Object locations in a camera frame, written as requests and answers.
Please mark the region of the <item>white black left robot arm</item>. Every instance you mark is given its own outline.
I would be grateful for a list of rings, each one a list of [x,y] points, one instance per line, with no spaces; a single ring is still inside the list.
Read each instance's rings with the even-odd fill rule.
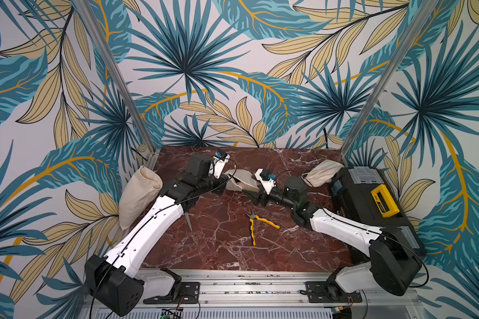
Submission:
[[[223,194],[230,175],[224,174],[230,155],[218,150],[214,156],[193,154],[185,172],[165,183],[149,212],[115,247],[85,263],[86,285],[94,301],[119,316],[126,316],[139,302],[178,302],[182,279],[168,269],[153,275],[139,273],[143,261],[161,236],[208,193]]]

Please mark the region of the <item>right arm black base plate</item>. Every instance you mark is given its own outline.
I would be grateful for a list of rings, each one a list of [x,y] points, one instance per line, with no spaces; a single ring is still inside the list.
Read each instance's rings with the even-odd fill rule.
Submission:
[[[339,303],[351,305],[360,303],[363,298],[359,292],[345,292],[336,282],[335,277],[327,280],[307,281],[299,294],[307,296],[309,303]]]

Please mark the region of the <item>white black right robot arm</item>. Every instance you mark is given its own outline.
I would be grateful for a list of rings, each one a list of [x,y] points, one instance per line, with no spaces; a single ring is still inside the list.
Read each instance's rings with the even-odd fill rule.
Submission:
[[[274,179],[258,180],[260,189],[243,191],[255,205],[280,205],[290,210],[298,226],[339,239],[367,257],[364,263],[338,268],[329,275],[324,291],[329,299],[373,288],[403,296],[415,288],[412,282],[425,265],[398,227],[366,225],[317,206],[307,199],[307,184],[301,178],[291,177],[282,189]]]

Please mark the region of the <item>cream cloth soil bag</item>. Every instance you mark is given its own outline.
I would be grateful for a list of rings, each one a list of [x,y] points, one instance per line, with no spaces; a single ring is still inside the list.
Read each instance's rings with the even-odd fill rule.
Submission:
[[[231,176],[231,179],[226,184],[226,189],[229,191],[255,191],[260,190],[258,181],[254,179],[254,175],[247,170],[228,170],[226,175]]]

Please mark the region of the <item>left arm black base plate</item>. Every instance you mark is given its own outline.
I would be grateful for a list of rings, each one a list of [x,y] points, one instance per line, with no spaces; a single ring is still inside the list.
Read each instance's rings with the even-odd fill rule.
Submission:
[[[184,282],[180,275],[167,268],[155,270],[144,279],[144,304],[198,304],[199,282]]]

